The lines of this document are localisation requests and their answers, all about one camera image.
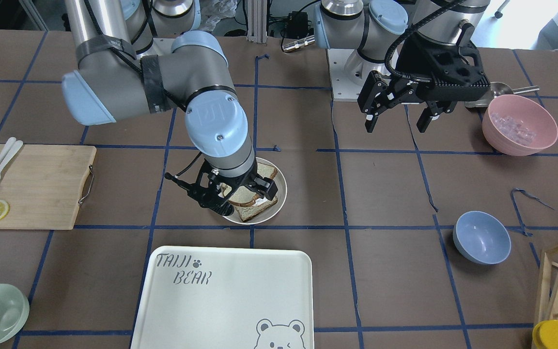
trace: bear face logo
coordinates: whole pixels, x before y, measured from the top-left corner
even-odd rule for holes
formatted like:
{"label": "bear face logo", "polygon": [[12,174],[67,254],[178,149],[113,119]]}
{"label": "bear face logo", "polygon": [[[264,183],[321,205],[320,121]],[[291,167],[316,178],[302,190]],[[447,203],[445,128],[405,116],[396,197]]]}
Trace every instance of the bear face logo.
{"label": "bear face logo", "polygon": [[254,349],[305,349],[301,320],[292,320],[288,325],[273,325],[263,318],[257,323],[257,344]]}

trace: blue bowl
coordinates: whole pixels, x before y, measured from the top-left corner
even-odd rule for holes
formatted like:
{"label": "blue bowl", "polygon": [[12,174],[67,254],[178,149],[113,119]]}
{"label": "blue bowl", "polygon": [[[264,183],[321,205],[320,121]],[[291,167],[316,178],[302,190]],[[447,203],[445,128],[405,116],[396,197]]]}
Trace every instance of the blue bowl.
{"label": "blue bowl", "polygon": [[453,242],[468,260],[479,264],[498,264],[512,251],[512,241],[498,219],[481,211],[470,211],[458,218]]}

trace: robotic arm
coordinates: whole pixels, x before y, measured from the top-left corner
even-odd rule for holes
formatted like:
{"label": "robotic arm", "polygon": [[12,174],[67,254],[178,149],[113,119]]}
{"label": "robotic arm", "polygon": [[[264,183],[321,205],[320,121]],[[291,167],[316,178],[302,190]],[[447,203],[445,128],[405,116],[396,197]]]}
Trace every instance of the robotic arm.
{"label": "robotic arm", "polygon": [[[247,118],[238,102],[228,61],[212,35],[188,31],[176,38],[170,54],[153,55],[152,36],[143,17],[146,13],[140,6],[128,9],[137,28],[124,21],[126,7],[118,1],[66,0],[66,7],[79,69],[64,75],[62,89],[78,122],[87,126],[117,122],[178,106],[186,111],[188,135],[204,154],[204,162],[195,183],[168,173],[166,179],[184,188],[201,207],[222,216],[229,216],[234,208],[227,201],[230,195],[222,197],[221,183],[234,189],[246,186],[273,199],[277,186],[257,174]],[[198,9],[199,4],[192,0],[156,0],[152,11],[161,17],[155,23],[165,24],[174,18],[186,20],[196,12],[194,7]],[[132,45],[133,32],[139,33],[139,40]],[[146,37],[149,44],[140,41]],[[204,176],[206,186],[202,185]]]}
{"label": "robotic arm", "polygon": [[[451,113],[458,101],[476,101],[490,89],[479,52],[470,41],[490,0],[419,0],[415,24],[393,0],[322,0],[316,9],[316,43],[355,48],[347,67],[361,81],[358,104],[372,132],[381,113],[397,104],[427,108],[417,122],[425,132],[432,120]],[[396,66],[392,57],[404,42]]]}

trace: black cable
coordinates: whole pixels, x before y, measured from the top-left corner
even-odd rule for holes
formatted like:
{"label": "black cable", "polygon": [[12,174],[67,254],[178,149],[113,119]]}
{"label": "black cable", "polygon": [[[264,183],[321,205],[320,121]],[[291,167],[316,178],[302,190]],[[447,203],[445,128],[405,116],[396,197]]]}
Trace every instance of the black cable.
{"label": "black cable", "polygon": [[268,26],[270,26],[270,6],[272,4],[272,0],[266,0],[266,31],[268,31]]}
{"label": "black cable", "polygon": [[[301,14],[301,12],[306,9],[307,7],[310,7],[311,5],[315,4],[316,2],[319,2],[319,0],[313,0],[312,2],[306,4],[305,6],[301,7],[301,9],[299,9],[297,11],[297,13],[292,17],[292,18],[296,18],[298,17],[299,14]],[[281,47],[281,52],[283,53],[292,53],[292,52],[287,52],[283,49],[283,40],[285,40],[285,32],[281,31],[281,43],[279,44]]]}
{"label": "black cable", "polygon": [[202,156],[202,152],[197,153],[197,156],[195,157],[195,159],[193,159],[193,161],[191,161],[190,164],[188,164],[187,167],[184,168],[184,170],[181,170],[177,175],[175,175],[175,177],[180,177],[184,174],[184,172],[188,171],[188,169],[192,168],[193,165],[195,165],[195,163],[197,162],[197,160]]}
{"label": "black cable", "polygon": [[184,107],[184,105],[182,103],[180,103],[178,101],[178,99],[168,90],[163,89],[163,93],[169,98],[171,99],[171,101],[180,109],[182,109],[183,111],[186,111],[186,108]]}
{"label": "black cable", "polygon": [[137,75],[139,75],[140,78],[143,78],[143,71],[141,70],[141,68],[136,66],[130,60],[128,60],[128,58],[126,58],[126,56],[124,56],[124,54],[121,53],[121,51],[119,51],[119,49],[117,49],[115,47],[110,47],[109,50],[111,52],[113,52],[113,54],[115,54],[118,58],[120,58],[120,60],[122,60],[122,62],[124,62],[126,65],[130,66],[130,68],[133,69],[135,71],[135,73],[137,73]]}
{"label": "black cable", "polygon": [[244,26],[247,28],[247,32],[248,32],[248,19],[247,19],[247,3],[245,2],[245,0],[242,0],[242,13],[244,13]]}
{"label": "black cable", "polygon": [[92,21],[93,28],[96,30],[96,33],[98,33],[98,35],[102,35],[103,34],[102,29],[98,25],[98,20],[96,20],[96,16],[93,14],[92,5],[89,4],[89,0],[84,0],[84,3],[86,5],[86,9],[87,9],[87,13],[89,14],[89,18]]}
{"label": "black cable", "polygon": [[405,41],[412,34],[416,33],[416,31],[418,31],[421,27],[423,27],[426,24],[432,22],[432,20],[434,20],[434,18],[440,16],[441,14],[449,11],[450,9],[458,6],[459,4],[461,4],[465,1],[466,0],[455,0],[454,2],[449,2],[447,5],[441,7],[440,9],[438,9],[436,11],[434,11],[429,16],[423,18],[422,20],[420,20],[416,24],[410,26],[410,28],[407,31],[405,31],[403,34],[401,34],[393,42],[393,44],[391,44],[391,46],[387,50],[387,53],[385,55],[385,67],[387,68],[387,70],[389,70],[389,72],[397,78],[403,78],[403,79],[408,79],[408,80],[417,81],[417,82],[432,82],[432,78],[430,78],[430,77],[417,77],[417,76],[414,76],[414,75],[409,74],[409,73],[404,73],[402,71],[397,71],[395,68],[393,68],[391,66],[391,58],[393,57],[393,53],[395,52],[395,50],[397,49],[399,44],[401,44],[403,41]]}
{"label": "black cable", "polygon": [[150,0],[150,3],[148,5],[148,8],[146,9],[146,19],[144,20],[143,24],[141,25],[141,28],[139,28],[139,31],[137,31],[137,33],[135,34],[135,36],[130,40],[131,44],[134,44],[137,40],[139,40],[139,37],[141,37],[141,34],[146,30],[146,27],[148,26],[148,21],[150,20],[150,13],[152,12],[152,5],[154,3],[155,0]]}
{"label": "black cable", "polygon": [[[242,1],[242,0],[238,0],[238,3],[236,4],[236,8],[238,8],[238,6],[240,6],[241,1]],[[234,21],[235,21],[236,23],[240,24],[241,26],[246,26],[246,24],[241,23],[241,22],[238,22],[238,20],[236,19],[236,15],[235,15],[235,14],[234,14]]]}

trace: black device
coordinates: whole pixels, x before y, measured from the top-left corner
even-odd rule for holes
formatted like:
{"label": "black device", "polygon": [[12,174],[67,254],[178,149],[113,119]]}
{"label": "black device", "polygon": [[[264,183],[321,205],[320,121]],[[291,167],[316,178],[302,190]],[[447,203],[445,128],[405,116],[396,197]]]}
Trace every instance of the black device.
{"label": "black device", "polygon": [[288,14],[288,21],[285,26],[286,38],[304,38],[309,35],[309,20],[306,12],[292,11]]}

